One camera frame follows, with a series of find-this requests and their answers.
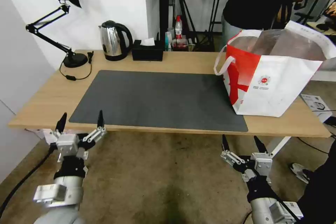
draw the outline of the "bag handle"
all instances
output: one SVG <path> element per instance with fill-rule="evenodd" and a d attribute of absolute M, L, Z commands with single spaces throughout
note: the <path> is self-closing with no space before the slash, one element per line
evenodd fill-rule
<path fill-rule="evenodd" d="M 213 67 L 213 70 L 214 70 L 214 72 L 215 72 L 216 75 L 222 75 L 223 73 L 225 73 L 225 72 L 227 71 L 229 65 L 230 65 L 232 62 L 236 61 L 236 59 L 235 59 L 234 57 L 229 56 L 229 57 L 226 59 L 224 65 L 222 66 L 222 68 L 220 69 L 220 71 L 217 72 L 217 65 L 218 65 L 219 60 L 220 60 L 220 58 L 221 58 L 221 56 L 222 56 L 222 52 L 224 51 L 225 48 L 226 48 L 226 46 L 224 46 L 224 47 L 221 49 L 221 51 L 219 52 L 219 54 L 218 54 L 218 56 L 217 56 L 217 58 L 216 58 L 215 66 Z"/>

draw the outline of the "lamp base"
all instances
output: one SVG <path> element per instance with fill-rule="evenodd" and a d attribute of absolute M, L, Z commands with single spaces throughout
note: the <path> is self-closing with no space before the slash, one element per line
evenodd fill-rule
<path fill-rule="evenodd" d="M 65 57 L 63 64 L 68 68 L 76 68 L 79 66 L 83 66 L 88 61 L 87 56 L 85 54 L 73 54 L 72 59 L 69 57 Z"/>

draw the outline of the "shopping bag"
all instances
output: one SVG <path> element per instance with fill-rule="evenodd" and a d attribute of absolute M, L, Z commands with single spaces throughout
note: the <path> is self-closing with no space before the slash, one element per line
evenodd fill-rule
<path fill-rule="evenodd" d="M 307 53 L 309 59 L 305 58 L 305 54 L 291 56 L 254 54 L 251 53 L 253 49 L 241 50 L 232 46 L 238 44 L 235 42 L 238 38 L 259 37 L 261 34 L 259 30 L 243 30 L 225 46 L 226 60 L 219 71 L 217 66 L 221 56 L 224 55 L 225 47 L 218 54 L 214 72 L 216 75 L 223 75 L 230 102 L 237 114 L 280 117 L 320 65 L 336 56 L 336 47 L 333 43 L 313 29 L 290 21 L 284 31 L 297 34 L 300 38 L 307 38 L 312 45 L 317 44 L 322 53 L 316 55 Z M 288 43 L 287 36 L 280 37 L 278 42 L 280 39 Z M 273 49 L 281 54 L 281 48 L 288 48 L 279 46 L 278 42 Z M 300 52 L 311 51 L 307 48 L 299 47 L 299 49 Z"/>

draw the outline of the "electric kettle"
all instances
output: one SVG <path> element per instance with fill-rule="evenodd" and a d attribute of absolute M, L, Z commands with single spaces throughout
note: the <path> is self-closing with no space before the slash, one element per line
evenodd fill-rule
<path fill-rule="evenodd" d="M 119 61 L 126 58 L 133 45 L 133 38 L 129 29 L 123 24 L 111 20 L 102 23 L 99 29 L 105 58 L 110 61 Z M 127 35 L 129 41 L 128 47 L 126 47 L 122 32 L 125 32 Z"/>

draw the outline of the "black tissue box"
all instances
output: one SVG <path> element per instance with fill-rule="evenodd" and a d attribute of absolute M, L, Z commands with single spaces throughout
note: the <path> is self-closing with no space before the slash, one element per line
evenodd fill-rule
<path fill-rule="evenodd" d="M 161 41 L 154 41 L 155 45 L 140 45 L 141 40 L 135 40 L 132 47 L 133 60 L 141 61 L 162 61 L 164 44 Z"/>

